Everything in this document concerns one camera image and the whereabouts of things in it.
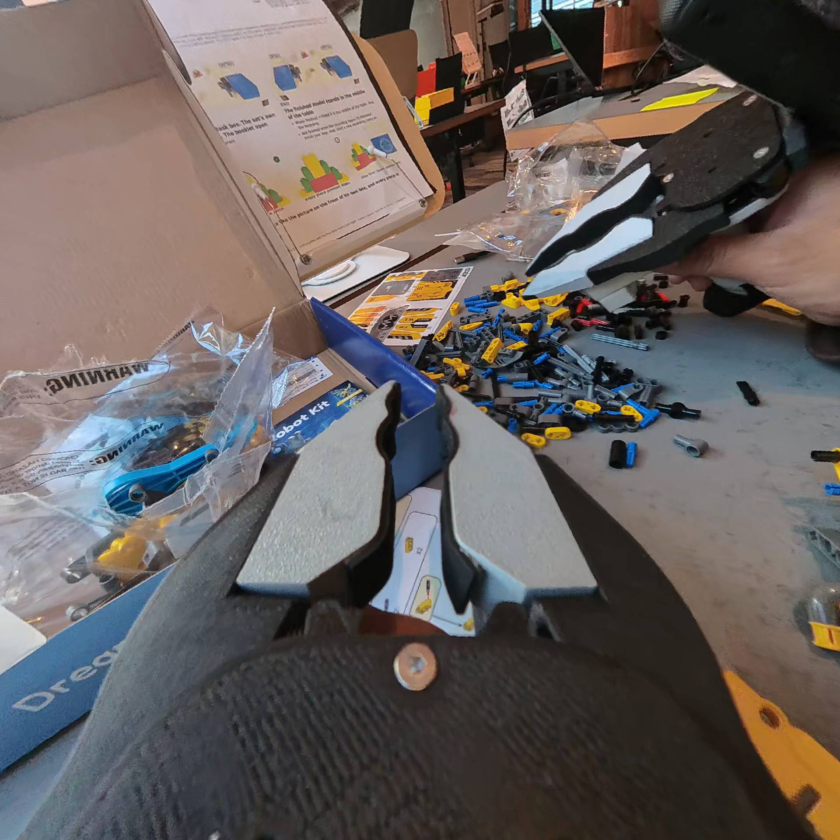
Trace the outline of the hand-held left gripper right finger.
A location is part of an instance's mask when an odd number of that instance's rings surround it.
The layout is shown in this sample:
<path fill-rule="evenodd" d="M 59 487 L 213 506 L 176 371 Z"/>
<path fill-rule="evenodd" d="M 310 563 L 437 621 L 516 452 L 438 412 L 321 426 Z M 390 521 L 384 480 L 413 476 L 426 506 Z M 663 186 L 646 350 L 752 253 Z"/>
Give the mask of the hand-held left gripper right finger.
<path fill-rule="evenodd" d="M 598 584 L 531 449 L 449 385 L 437 389 L 445 448 L 442 574 L 458 614 L 593 595 Z"/>

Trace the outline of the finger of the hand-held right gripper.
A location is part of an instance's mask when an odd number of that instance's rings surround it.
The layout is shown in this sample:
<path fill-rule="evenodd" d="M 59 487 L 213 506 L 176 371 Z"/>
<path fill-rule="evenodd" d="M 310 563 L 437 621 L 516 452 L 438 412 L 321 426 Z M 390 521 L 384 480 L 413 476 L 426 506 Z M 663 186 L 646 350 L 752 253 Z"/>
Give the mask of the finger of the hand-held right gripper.
<path fill-rule="evenodd" d="M 563 258 L 551 257 L 549 267 L 540 272 L 532 271 L 533 264 L 529 264 L 527 273 L 532 279 L 524 290 L 526 298 L 549 298 L 593 288 L 588 269 L 648 241 L 653 230 L 652 218 L 630 217 L 593 244 L 573 250 Z"/>
<path fill-rule="evenodd" d="M 595 245 L 617 225 L 646 211 L 659 187 L 650 163 L 626 167 L 542 247 L 527 268 L 528 276 L 536 277 L 567 255 Z"/>

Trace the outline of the yellow panel vehicle assembly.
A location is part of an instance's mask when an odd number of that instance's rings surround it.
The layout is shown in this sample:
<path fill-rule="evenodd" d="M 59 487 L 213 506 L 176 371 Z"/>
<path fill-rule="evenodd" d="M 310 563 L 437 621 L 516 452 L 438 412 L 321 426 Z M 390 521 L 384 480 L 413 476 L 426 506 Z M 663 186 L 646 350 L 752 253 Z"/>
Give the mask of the yellow panel vehicle assembly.
<path fill-rule="evenodd" d="M 818 559 L 835 573 L 835 579 L 820 583 L 805 598 L 804 609 L 812 644 L 832 654 L 839 653 L 839 533 L 838 528 L 810 527 L 806 531 Z"/>

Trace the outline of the long wooden-edged desk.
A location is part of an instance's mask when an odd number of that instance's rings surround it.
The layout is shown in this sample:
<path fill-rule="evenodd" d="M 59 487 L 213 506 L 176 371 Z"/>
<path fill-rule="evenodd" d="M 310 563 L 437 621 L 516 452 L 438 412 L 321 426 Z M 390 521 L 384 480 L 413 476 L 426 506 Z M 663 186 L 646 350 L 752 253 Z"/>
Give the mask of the long wooden-edged desk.
<path fill-rule="evenodd" d="M 508 151 L 538 147 L 573 123 L 592 123 L 612 141 L 670 134 L 743 92 L 741 86 L 669 82 L 635 96 L 583 98 L 510 129 L 506 146 Z"/>

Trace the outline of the person's right hand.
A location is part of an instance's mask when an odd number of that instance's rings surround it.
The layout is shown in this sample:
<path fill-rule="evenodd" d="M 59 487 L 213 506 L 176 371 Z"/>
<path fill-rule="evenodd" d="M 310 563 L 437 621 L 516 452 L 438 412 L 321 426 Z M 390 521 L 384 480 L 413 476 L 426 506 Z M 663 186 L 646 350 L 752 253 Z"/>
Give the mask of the person's right hand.
<path fill-rule="evenodd" d="M 751 217 L 747 233 L 719 234 L 661 271 L 697 290 L 737 280 L 814 322 L 839 323 L 839 156 L 795 173 L 782 197 Z"/>

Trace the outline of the small clear plastic bag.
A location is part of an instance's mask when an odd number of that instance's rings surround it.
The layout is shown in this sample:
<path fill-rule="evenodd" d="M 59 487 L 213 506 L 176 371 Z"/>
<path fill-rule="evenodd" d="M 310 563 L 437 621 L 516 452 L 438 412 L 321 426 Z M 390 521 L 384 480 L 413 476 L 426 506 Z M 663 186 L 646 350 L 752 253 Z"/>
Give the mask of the small clear plastic bag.
<path fill-rule="evenodd" d="M 458 231 L 445 243 L 468 251 L 486 251 L 506 259 L 530 261 L 565 225 L 566 213 L 510 211 Z"/>

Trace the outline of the open instruction booklet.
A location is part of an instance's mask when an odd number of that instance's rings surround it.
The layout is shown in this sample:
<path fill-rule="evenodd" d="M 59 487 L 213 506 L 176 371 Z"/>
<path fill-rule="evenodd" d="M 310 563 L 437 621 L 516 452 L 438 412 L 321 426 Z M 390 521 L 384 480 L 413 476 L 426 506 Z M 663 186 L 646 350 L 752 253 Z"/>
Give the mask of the open instruction booklet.
<path fill-rule="evenodd" d="M 444 583 L 441 499 L 440 490 L 420 486 L 396 503 L 392 574 L 371 605 L 431 623 L 451 636 L 473 637 L 471 607 L 457 613 Z"/>

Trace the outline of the black monitor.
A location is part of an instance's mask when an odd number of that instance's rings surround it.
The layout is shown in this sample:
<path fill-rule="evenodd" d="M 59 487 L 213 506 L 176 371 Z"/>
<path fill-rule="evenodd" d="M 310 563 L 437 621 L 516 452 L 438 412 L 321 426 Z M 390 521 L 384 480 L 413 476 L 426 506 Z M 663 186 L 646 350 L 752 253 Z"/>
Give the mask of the black monitor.
<path fill-rule="evenodd" d="M 560 42 L 585 95 L 602 85 L 605 15 L 604 7 L 540 11 L 541 21 Z"/>

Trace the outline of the yellow black sticker sheet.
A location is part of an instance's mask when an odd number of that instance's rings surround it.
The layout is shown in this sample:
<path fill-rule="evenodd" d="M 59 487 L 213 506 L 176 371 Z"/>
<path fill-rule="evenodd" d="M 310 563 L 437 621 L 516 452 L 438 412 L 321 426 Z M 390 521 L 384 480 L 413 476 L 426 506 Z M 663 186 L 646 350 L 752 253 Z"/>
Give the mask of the yellow black sticker sheet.
<path fill-rule="evenodd" d="M 408 347 L 451 319 L 451 306 L 472 266 L 387 276 L 347 319 L 385 345 Z"/>

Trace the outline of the crumpled clear plastic bags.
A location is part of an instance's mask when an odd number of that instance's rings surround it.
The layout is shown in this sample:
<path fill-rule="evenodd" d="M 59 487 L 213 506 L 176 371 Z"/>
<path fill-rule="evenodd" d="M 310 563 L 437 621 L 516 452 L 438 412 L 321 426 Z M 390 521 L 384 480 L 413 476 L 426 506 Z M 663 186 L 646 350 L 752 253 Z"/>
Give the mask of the crumpled clear plastic bags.
<path fill-rule="evenodd" d="M 258 478 L 271 417 L 331 372 L 204 310 L 145 360 L 2 379 L 2 607 L 52 637 L 181 557 Z"/>

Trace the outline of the coloured storage bins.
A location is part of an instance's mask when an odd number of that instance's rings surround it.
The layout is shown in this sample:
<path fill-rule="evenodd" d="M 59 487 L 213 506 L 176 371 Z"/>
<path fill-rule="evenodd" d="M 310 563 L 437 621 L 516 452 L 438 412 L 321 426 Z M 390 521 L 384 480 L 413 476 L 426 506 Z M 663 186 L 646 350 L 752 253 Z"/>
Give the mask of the coloured storage bins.
<path fill-rule="evenodd" d="M 438 58 L 417 73 L 414 111 L 429 127 L 458 117 L 465 111 L 463 98 L 463 60 L 461 53 Z"/>

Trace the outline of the white flat device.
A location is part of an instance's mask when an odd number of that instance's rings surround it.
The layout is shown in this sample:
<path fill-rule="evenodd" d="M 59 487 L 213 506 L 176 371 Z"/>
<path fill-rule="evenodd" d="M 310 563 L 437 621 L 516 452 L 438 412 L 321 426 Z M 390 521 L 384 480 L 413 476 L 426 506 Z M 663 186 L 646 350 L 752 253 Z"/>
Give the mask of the white flat device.
<path fill-rule="evenodd" d="M 398 249 L 375 245 L 301 283 L 306 295 L 327 296 L 351 290 L 378 277 L 382 272 L 401 265 L 408 254 Z"/>

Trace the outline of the brown chair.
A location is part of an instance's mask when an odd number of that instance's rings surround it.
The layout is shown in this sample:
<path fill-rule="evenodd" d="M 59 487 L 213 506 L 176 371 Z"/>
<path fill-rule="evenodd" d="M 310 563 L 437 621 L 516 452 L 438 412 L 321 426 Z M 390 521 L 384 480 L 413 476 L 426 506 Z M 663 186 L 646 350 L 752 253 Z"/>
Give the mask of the brown chair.
<path fill-rule="evenodd" d="M 382 58 L 401 94 L 410 101 L 417 95 L 417 34 L 407 28 L 389 35 L 366 38 Z"/>

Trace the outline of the printed building-blocks poster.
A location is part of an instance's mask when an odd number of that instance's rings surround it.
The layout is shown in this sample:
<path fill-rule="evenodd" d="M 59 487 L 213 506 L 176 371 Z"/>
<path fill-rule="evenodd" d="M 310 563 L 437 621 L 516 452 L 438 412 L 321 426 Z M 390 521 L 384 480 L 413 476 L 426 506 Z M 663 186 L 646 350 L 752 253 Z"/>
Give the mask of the printed building-blocks poster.
<path fill-rule="evenodd" d="M 388 69 L 325 2 L 144 2 L 196 115 L 303 280 L 439 208 Z"/>

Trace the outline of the black base yellow panel assembly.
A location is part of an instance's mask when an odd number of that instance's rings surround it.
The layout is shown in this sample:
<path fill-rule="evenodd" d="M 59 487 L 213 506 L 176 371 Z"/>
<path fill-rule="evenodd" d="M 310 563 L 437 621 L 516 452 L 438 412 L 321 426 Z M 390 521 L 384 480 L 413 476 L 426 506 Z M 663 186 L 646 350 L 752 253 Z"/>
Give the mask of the black base yellow panel assembly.
<path fill-rule="evenodd" d="M 723 673 L 753 747 L 789 803 L 823 839 L 839 838 L 839 761 L 735 673 Z"/>

